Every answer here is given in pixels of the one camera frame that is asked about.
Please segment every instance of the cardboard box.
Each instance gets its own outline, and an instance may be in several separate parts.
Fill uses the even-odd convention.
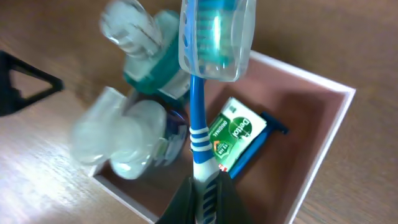
[[[251,52],[244,78],[235,83],[208,80],[205,94],[208,122],[233,96],[257,113],[269,112],[290,129],[286,136],[272,134],[235,181],[255,223],[292,223],[355,89]],[[189,142],[171,166],[150,170],[137,180],[116,176],[107,162],[91,171],[105,191],[149,223],[161,216],[191,173]]]

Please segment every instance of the green soap packaging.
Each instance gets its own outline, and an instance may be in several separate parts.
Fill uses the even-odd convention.
[[[250,143],[265,129],[267,121],[230,98],[210,125],[210,142],[222,171],[229,171]]]

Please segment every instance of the dettol logo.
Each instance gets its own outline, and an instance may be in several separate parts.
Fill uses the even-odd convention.
[[[241,139],[249,137],[252,131],[252,126],[247,118],[238,117],[232,120],[229,124],[229,132],[234,138]]]

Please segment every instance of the clear plastic cap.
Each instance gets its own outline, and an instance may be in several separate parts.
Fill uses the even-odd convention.
[[[110,2],[101,16],[102,33],[128,55],[147,58],[162,48],[162,33],[136,0]]]
[[[227,82],[244,75],[254,35],[256,0],[183,0],[181,10],[180,66],[199,77]]]
[[[111,128],[120,117],[126,97],[106,87],[94,105],[75,123],[71,133],[71,157],[86,166],[97,165],[111,157]]]
[[[110,160],[115,173],[138,178],[164,143],[166,111],[152,100],[130,104],[125,96],[106,87],[94,105],[72,129],[71,157],[81,165]]]

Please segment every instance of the black object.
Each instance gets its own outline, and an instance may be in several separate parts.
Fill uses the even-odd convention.
[[[48,82],[52,87],[28,98],[23,98],[21,97],[20,90],[12,86],[11,70]],[[61,79],[40,71],[7,52],[0,51],[0,116],[18,112],[62,90],[63,82]]]
[[[156,224],[195,224],[195,199],[193,177],[187,177]],[[216,207],[217,224],[253,223],[227,172],[220,172],[217,178]]]

